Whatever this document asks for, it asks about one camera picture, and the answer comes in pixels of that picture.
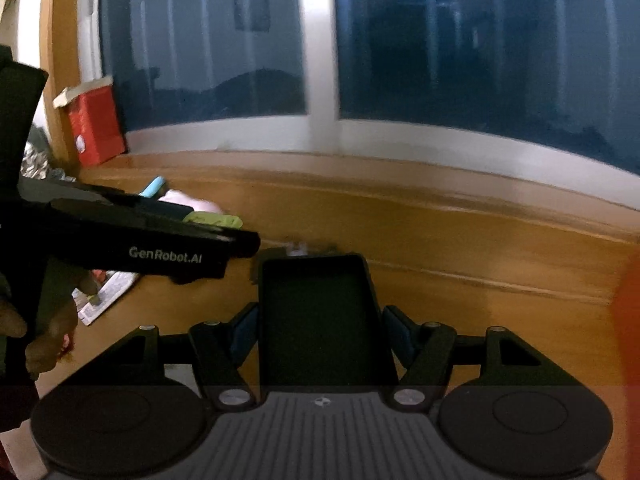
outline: screw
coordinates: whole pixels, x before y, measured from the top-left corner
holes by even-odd
[[[412,388],[405,388],[394,393],[394,400],[401,406],[416,406],[424,402],[424,399],[424,393]]]
[[[225,406],[242,406],[251,400],[251,395],[245,390],[233,388],[219,394],[218,399]]]

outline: green object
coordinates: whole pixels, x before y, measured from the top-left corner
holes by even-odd
[[[216,227],[230,227],[239,229],[242,227],[242,220],[237,216],[225,215],[222,213],[208,213],[205,211],[194,211],[184,217],[184,222],[195,224],[213,225]]]

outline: finger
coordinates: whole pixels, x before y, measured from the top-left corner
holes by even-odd
[[[62,306],[49,322],[49,335],[60,338],[73,332],[78,325],[78,310],[73,300]]]
[[[0,299],[0,335],[9,337],[24,337],[27,324],[14,306],[4,299]]]
[[[100,290],[100,286],[98,286],[98,282],[95,281],[92,272],[87,272],[84,276],[82,276],[82,279],[78,284],[78,288],[88,296],[98,294],[98,291]]]
[[[53,370],[62,349],[62,343],[62,336],[54,337],[49,334],[34,339],[24,351],[27,371],[43,373]]]

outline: glass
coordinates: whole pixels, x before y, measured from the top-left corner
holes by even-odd
[[[100,0],[126,131],[305,114],[298,0]]]
[[[640,0],[335,0],[343,118],[528,140],[640,174]]]

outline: white window frame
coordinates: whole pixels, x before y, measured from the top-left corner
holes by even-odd
[[[102,77],[98,4],[78,3],[82,81]],[[427,124],[341,120],[335,1],[300,0],[306,116],[226,119],[128,132],[132,154],[197,150],[307,152],[439,164],[539,182],[640,209],[640,177],[574,153]]]

